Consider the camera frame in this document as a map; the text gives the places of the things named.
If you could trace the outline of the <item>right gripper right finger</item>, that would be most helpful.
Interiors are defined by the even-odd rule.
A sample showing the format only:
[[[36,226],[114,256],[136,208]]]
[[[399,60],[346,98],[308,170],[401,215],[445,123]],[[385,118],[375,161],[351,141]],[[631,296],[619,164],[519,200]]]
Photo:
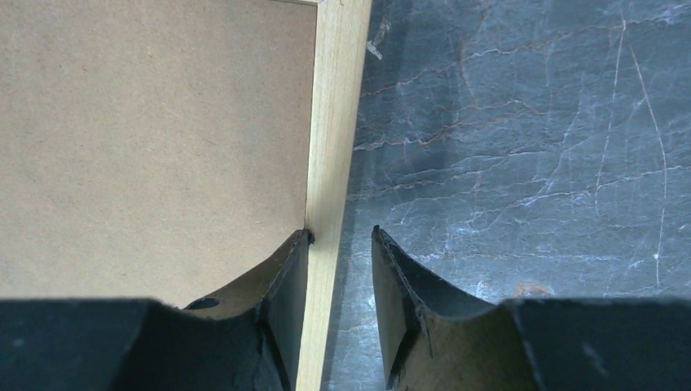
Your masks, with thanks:
[[[690,303],[674,297],[514,298],[448,283],[372,230],[389,390],[687,390]]]

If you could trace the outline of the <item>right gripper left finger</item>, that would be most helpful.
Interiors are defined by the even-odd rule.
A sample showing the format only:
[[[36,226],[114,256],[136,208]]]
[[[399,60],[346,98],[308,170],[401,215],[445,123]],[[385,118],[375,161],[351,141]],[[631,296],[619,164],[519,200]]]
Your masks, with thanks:
[[[313,235],[178,309],[147,298],[4,299],[4,390],[293,390]]]

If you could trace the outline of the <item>brown backing board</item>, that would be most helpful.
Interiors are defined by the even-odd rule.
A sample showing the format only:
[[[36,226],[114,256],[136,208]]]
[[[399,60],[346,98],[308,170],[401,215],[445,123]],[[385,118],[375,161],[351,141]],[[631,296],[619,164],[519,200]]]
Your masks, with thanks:
[[[183,306],[301,229],[316,13],[2,2],[2,296]]]

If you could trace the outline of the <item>wooden picture frame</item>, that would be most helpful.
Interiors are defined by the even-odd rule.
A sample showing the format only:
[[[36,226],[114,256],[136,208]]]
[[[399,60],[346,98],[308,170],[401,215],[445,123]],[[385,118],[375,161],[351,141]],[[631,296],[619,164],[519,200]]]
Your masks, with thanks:
[[[316,8],[305,226],[309,248],[298,390],[321,387],[372,4]]]

